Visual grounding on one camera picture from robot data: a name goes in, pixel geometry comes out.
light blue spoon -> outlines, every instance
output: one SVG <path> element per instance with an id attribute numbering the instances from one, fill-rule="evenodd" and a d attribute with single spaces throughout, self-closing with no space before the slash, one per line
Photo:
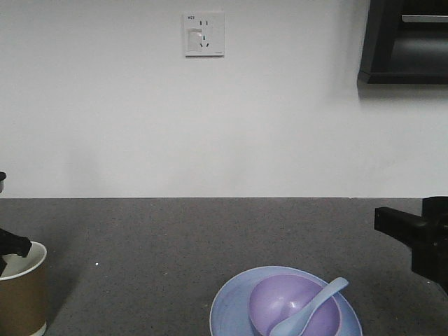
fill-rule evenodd
<path id="1" fill-rule="evenodd" d="M 322 289 L 300 311 L 277 324 L 269 336 L 302 336 L 314 312 L 334 294 L 347 287 L 349 282 L 344 278 L 336 278 Z"/>

speckled countertop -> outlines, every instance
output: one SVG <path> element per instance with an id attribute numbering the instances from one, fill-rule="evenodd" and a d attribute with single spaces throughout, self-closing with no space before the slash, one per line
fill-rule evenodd
<path id="1" fill-rule="evenodd" d="M 0 199 L 0 226 L 48 248 L 47 336 L 209 335 L 219 288 L 265 265 L 347 278 L 364 335 L 448 335 L 448 297 L 373 230 L 382 206 L 421 200 Z"/>

paper cup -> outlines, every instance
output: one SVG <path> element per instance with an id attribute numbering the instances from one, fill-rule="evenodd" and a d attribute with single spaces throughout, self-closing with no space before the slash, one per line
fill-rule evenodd
<path id="1" fill-rule="evenodd" d="M 0 335 L 42 336 L 47 328 L 48 294 L 44 245 L 32 241 L 28 256 L 5 255 L 0 276 Z"/>

wall outlet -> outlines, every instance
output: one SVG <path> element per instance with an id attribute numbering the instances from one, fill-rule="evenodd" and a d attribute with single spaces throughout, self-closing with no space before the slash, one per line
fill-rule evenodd
<path id="1" fill-rule="evenodd" d="M 224 56 L 224 12 L 183 15 L 185 56 Z"/>

blue plate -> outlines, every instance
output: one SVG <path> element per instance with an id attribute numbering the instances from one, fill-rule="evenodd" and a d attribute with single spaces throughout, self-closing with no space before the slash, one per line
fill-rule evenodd
<path id="1" fill-rule="evenodd" d="M 242 272 L 231 278 L 216 294 L 210 311 L 211 336 L 257 336 L 249 318 L 249 298 L 256 284 L 278 274 L 296 274 L 320 285 L 327 285 L 313 274 L 289 267 L 266 266 Z M 361 324 L 351 305 L 340 293 L 333 297 L 342 315 L 341 328 L 336 336 L 362 336 Z"/>

